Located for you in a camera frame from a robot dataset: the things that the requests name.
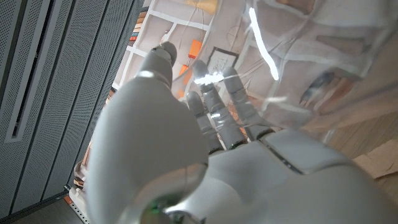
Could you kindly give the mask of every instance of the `picture frame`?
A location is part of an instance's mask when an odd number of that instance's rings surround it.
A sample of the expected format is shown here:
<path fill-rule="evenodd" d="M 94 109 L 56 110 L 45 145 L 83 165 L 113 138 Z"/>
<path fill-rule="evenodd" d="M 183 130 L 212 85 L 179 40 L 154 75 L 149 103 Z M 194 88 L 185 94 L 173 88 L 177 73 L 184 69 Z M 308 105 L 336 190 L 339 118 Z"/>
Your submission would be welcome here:
<path fill-rule="evenodd" d="M 214 47 L 207 61 L 210 74 L 222 71 L 226 67 L 234 67 L 239 54 Z"/>

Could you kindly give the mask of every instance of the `perforated metal panel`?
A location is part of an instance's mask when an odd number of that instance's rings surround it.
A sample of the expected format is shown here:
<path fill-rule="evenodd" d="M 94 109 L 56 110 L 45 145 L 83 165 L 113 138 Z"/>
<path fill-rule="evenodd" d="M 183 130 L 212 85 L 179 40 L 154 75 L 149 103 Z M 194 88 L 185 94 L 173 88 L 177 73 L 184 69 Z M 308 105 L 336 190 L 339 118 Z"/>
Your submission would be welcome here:
<path fill-rule="evenodd" d="M 9 213 L 18 178 L 27 152 L 27 147 L 24 147 L 23 143 L 4 144 L 4 139 L 6 137 L 6 131 L 11 118 L 14 102 L 17 97 L 19 84 L 24 72 L 27 54 L 30 49 L 30 44 L 32 43 L 41 4 L 41 0 L 36 0 L 30 1 L 26 5 L 23 21 L 25 27 L 24 29 L 21 29 L 18 38 L 18 44 L 21 47 L 19 51 L 14 54 L 12 59 L 12 66 L 14 66 L 15 69 L 7 79 L 6 89 L 4 91 L 4 97 L 0 109 L 0 217 L 5 217 Z M 10 12 L 6 12 L 6 15 L 12 17 Z"/>
<path fill-rule="evenodd" d="M 118 45 L 116 47 L 116 51 L 114 54 L 114 57 L 112 58 L 111 65 L 109 67 L 109 70 L 106 74 L 101 92 L 99 94 L 98 100 L 96 102 L 94 112 L 91 115 L 90 123 L 88 125 L 88 128 L 86 130 L 86 133 L 83 138 L 83 142 L 80 146 L 80 150 L 78 153 L 78 156 L 75 160 L 75 164 L 83 159 L 83 156 L 85 155 L 85 152 L 87 150 L 88 144 L 90 143 L 91 137 L 93 135 L 94 129 L 96 122 L 98 120 L 98 117 L 101 114 L 101 111 L 103 109 L 103 106 L 105 104 L 106 98 L 108 97 L 109 91 L 111 89 L 113 80 L 116 76 L 116 73 L 118 72 L 121 60 L 123 58 L 124 52 L 126 51 L 127 43 L 129 42 L 129 38 L 132 34 L 132 31 L 134 29 L 134 25 L 137 22 L 137 18 L 140 13 L 140 9 L 144 3 L 144 0 L 138 0 L 134 1 L 132 8 L 130 9 L 130 13 L 128 15 L 127 21 L 124 25 L 123 32 L 121 34 L 120 40 L 118 42 Z M 70 174 L 70 178 L 68 183 L 71 185 L 73 184 L 73 171 Z"/>
<path fill-rule="evenodd" d="M 50 47 L 49 51 L 44 57 L 45 64 L 41 72 L 39 84 L 35 92 L 34 100 L 32 102 L 30 114 L 27 120 L 27 126 L 24 131 L 24 135 L 21 141 L 4 144 L 5 129 L 11 117 L 11 110 L 14 102 L 13 98 L 16 97 L 17 91 L 8 91 L 9 101 L 6 102 L 3 107 L 9 108 L 10 112 L 3 114 L 3 119 L 1 120 L 0 127 L 4 128 L 0 132 L 0 164 L 1 164 L 1 181 L 0 181 L 0 217 L 5 217 L 9 214 L 12 198 L 16 190 L 16 185 L 21 174 L 22 166 L 24 163 L 25 155 L 28 151 L 32 133 L 37 121 L 37 116 L 43 101 L 45 89 L 49 81 L 49 77 L 52 71 L 55 56 L 58 51 L 58 46 L 64 31 L 65 23 L 68 17 L 68 12 L 72 0 L 59 1 L 60 13 L 57 17 L 54 17 L 55 21 L 50 20 L 50 23 L 55 23 L 53 28 L 52 36 L 49 37 Z M 10 82 L 10 85 L 17 85 L 16 81 Z"/>
<path fill-rule="evenodd" d="M 0 84 L 6 67 L 7 56 L 20 7 L 20 1 L 3 1 L 0 4 Z"/>
<path fill-rule="evenodd" d="M 74 5 L 12 212 L 42 197 L 105 6 L 105 0 Z"/>
<path fill-rule="evenodd" d="M 108 4 L 65 128 L 44 199 L 61 192 L 68 182 L 131 5 L 130 0 L 110 1 Z"/>

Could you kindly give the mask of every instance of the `robot finger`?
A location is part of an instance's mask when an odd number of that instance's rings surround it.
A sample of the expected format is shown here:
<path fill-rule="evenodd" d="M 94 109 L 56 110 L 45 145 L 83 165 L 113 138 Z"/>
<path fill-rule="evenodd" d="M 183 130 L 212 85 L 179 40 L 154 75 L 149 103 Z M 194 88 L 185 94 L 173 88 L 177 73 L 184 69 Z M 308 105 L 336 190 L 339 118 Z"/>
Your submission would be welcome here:
<path fill-rule="evenodd" d="M 189 110 L 196 117 L 200 131 L 210 147 L 209 154 L 212 154 L 216 151 L 223 151 L 224 148 L 221 145 L 220 140 L 218 140 L 216 130 L 213 128 L 209 118 L 207 117 L 199 94 L 195 91 L 190 91 L 187 95 L 187 101 Z"/>
<path fill-rule="evenodd" d="M 240 126 L 235 122 L 228 109 L 225 107 L 218 92 L 212 82 L 206 82 L 210 77 L 206 64 L 198 60 L 193 67 L 195 82 L 199 85 L 203 94 L 203 99 L 208 111 L 213 118 L 216 129 L 223 140 L 227 150 L 234 149 L 241 144 L 247 143 L 246 138 L 240 130 Z"/>
<path fill-rule="evenodd" d="M 269 123 L 257 113 L 250 102 L 237 71 L 228 67 L 223 71 L 223 76 L 225 87 L 235 105 L 240 120 L 244 124 L 249 139 L 255 141 L 272 132 Z"/>

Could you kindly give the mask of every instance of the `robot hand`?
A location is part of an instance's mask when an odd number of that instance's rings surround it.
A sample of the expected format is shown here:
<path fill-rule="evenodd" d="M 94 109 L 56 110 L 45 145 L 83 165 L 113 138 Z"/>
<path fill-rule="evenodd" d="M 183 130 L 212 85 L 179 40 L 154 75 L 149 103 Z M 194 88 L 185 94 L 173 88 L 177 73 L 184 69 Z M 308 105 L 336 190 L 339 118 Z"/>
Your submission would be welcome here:
<path fill-rule="evenodd" d="M 227 68 L 247 143 L 197 61 L 195 81 L 233 149 L 209 157 L 222 146 L 199 95 L 188 94 L 188 110 L 170 91 L 176 52 L 152 49 L 102 112 L 88 167 L 91 222 L 398 223 L 396 206 L 345 156 L 297 131 L 273 133 Z"/>
<path fill-rule="evenodd" d="M 239 124 L 231 116 L 218 95 L 214 84 L 206 81 L 210 74 L 203 61 L 196 61 L 193 68 L 193 75 L 195 77 L 195 82 L 200 87 L 208 112 L 215 122 L 216 129 L 224 142 L 225 148 L 230 150 L 239 145 L 248 143 L 246 137 L 240 130 Z M 258 115 L 256 109 L 254 109 L 253 105 L 249 101 L 236 70 L 231 67 L 226 68 L 223 71 L 223 76 L 226 89 L 230 94 L 232 102 L 238 112 L 238 116 L 244 125 L 248 138 L 251 141 L 255 141 L 263 137 L 265 134 L 271 133 L 272 130 L 269 127 L 269 123 Z M 194 91 L 189 92 L 187 95 L 187 101 L 191 112 L 197 118 L 202 134 L 209 144 L 209 154 L 222 150 L 223 148 L 218 140 L 216 131 L 207 117 L 198 93 Z"/>

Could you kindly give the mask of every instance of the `cardboard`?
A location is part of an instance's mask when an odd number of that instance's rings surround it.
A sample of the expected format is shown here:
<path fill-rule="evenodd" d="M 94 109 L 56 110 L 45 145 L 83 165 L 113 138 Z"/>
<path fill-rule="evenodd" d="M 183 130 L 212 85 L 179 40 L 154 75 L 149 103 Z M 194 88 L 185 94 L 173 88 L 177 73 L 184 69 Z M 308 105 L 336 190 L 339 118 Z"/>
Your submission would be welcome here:
<path fill-rule="evenodd" d="M 390 140 L 354 162 L 374 179 L 398 172 L 398 140 Z"/>

